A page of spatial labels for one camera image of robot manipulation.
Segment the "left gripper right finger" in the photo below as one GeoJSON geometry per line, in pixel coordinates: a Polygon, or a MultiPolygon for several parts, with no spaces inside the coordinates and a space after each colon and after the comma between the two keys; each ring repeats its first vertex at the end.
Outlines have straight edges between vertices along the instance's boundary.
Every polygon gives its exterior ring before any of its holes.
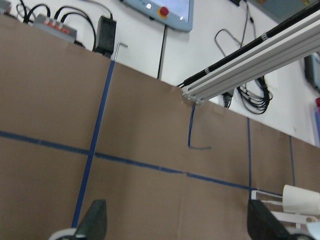
{"type": "Polygon", "coordinates": [[[247,206],[247,232],[252,240],[288,240],[290,233],[269,211],[256,199],[249,199],[247,206]]]}

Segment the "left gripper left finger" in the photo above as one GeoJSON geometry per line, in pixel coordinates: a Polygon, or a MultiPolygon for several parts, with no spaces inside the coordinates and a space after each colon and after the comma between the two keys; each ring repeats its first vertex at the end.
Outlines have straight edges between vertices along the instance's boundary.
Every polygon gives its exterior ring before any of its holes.
{"type": "Polygon", "coordinates": [[[104,240],[106,235],[107,203],[105,199],[96,199],[76,228],[74,237],[77,240],[104,240]]]}

